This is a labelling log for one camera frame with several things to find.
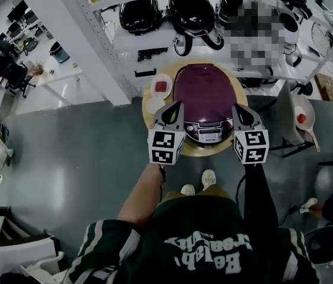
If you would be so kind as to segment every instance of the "round wooden table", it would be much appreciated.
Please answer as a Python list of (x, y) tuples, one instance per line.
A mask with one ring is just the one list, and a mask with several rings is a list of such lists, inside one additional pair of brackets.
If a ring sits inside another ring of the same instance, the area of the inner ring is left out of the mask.
[[(172, 83), (174, 83), (178, 70), (183, 66), (186, 66), (188, 64), (194, 64), (194, 63), (210, 63), (210, 64), (215, 65), (219, 69), (221, 69), (228, 76), (228, 78), (230, 79), (230, 81), (232, 83), (232, 86), (235, 90), (237, 103), (248, 106), (248, 100), (245, 95), (245, 91), (244, 91), (243, 87), (241, 86), (241, 84), (239, 83), (239, 81), (237, 80), (237, 78), (235, 76), (233, 76), (229, 71), (224, 69), (222, 66), (212, 63), (208, 60), (178, 61), (176, 63), (172, 63), (172, 64), (166, 66), (158, 74), (165, 73), (165, 74), (169, 75), (172, 79)], [(149, 83), (148, 86), (144, 89), (143, 104), (142, 104), (143, 118), (144, 118), (144, 122), (148, 129), (150, 128), (150, 125), (153, 123), (153, 117), (154, 117), (154, 115), (149, 114), (149, 112), (147, 111), (147, 108), (146, 108), (147, 101), (150, 98), (151, 98), (151, 95), (150, 95), (150, 83)], [(169, 104), (171, 102), (173, 102), (173, 91), (165, 99), (165, 104)], [(183, 147), (182, 155), (189, 156), (189, 157), (211, 156), (211, 155), (217, 154), (220, 151), (223, 151), (223, 150), (227, 149), (229, 146), (231, 146), (232, 140), (233, 140), (233, 136), (229, 136), (226, 140), (224, 140), (223, 142), (220, 142), (219, 144), (215, 144), (215, 145), (211, 145), (211, 146), (206, 145), (204, 147), (201, 147), (201, 146), (198, 146), (197, 144), (195, 144), (193, 141), (191, 141), (188, 137), (186, 137), (185, 146)]]

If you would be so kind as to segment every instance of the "control panel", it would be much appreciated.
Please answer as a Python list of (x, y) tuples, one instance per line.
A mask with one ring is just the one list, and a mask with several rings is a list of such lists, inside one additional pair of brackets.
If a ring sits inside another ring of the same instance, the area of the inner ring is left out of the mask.
[(224, 141), (233, 132), (233, 121), (228, 119), (212, 123), (185, 122), (186, 134), (195, 142), (215, 144)]

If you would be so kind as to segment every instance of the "red food item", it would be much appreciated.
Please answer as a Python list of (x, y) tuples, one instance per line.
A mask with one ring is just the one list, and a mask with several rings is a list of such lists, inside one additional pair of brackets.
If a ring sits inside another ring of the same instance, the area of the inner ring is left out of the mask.
[(158, 81), (156, 82), (155, 90), (156, 92), (166, 92), (167, 82), (165, 81)]
[(307, 117), (305, 114), (300, 114), (296, 117), (296, 120), (298, 121), (298, 123), (303, 124), (304, 121), (306, 121)]

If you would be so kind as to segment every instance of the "white marker cube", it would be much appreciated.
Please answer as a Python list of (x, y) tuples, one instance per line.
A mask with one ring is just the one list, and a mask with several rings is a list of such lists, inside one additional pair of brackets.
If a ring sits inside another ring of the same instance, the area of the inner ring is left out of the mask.
[(235, 131), (234, 150), (242, 164), (265, 163), (269, 151), (267, 130)]
[(174, 165), (183, 150), (185, 137), (184, 131), (149, 130), (150, 163)]

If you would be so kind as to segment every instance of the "purple lid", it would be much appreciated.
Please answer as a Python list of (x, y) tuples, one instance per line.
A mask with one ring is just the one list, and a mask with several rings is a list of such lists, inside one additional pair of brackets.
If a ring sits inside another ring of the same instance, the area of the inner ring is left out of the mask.
[(186, 122), (232, 118), (236, 94), (228, 76), (212, 64), (189, 64), (174, 82), (174, 100), (185, 105)]

